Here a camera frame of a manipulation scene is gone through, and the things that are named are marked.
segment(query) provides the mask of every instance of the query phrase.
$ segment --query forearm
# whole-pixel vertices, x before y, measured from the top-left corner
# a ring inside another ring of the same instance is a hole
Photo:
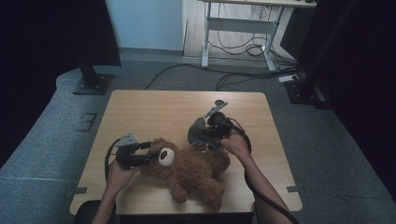
[[[276,192],[275,188],[261,172],[252,156],[248,153],[238,156],[247,173],[251,185],[262,195],[279,204],[284,209],[288,207]],[[291,223],[287,217],[277,211],[271,204],[254,194],[257,213],[264,223]]]
[[[113,207],[116,202],[118,192],[111,189],[106,189],[99,208],[96,211],[92,224],[107,223],[113,212]]]

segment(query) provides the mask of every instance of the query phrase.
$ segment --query black curtain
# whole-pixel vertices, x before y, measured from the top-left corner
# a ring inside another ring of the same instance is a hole
[[[57,76],[91,65],[120,66],[105,0],[0,2],[1,165],[56,90]]]
[[[373,4],[367,0],[321,0],[300,59],[308,77],[326,84],[333,111],[393,199],[396,199],[395,5],[390,1]]]

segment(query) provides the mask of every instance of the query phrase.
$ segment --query person's left hand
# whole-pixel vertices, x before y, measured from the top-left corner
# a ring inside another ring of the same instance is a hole
[[[117,161],[113,161],[108,166],[108,177],[106,190],[110,190],[113,193],[118,193],[120,190],[125,188],[132,176],[140,170],[139,167],[133,167],[128,170],[124,170],[120,167]]]

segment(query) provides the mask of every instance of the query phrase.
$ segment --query white wall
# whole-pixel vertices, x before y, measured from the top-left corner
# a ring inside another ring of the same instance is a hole
[[[182,50],[184,1],[106,0],[119,48]]]

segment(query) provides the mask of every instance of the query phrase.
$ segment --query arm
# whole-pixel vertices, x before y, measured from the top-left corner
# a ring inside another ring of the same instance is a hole
[[[92,224],[108,222],[116,202],[117,194],[128,185],[132,176],[134,176],[137,171],[139,171],[138,167],[134,167],[130,170],[122,170],[117,161],[110,163],[106,189]]]
[[[274,187],[260,171],[253,157],[248,152],[248,145],[245,139],[237,132],[232,131],[230,136],[220,140],[220,143],[242,163],[253,187],[261,194],[279,204],[286,210],[288,207],[276,192]],[[264,223],[291,223],[282,213],[277,211],[272,205],[254,194],[258,216]]]

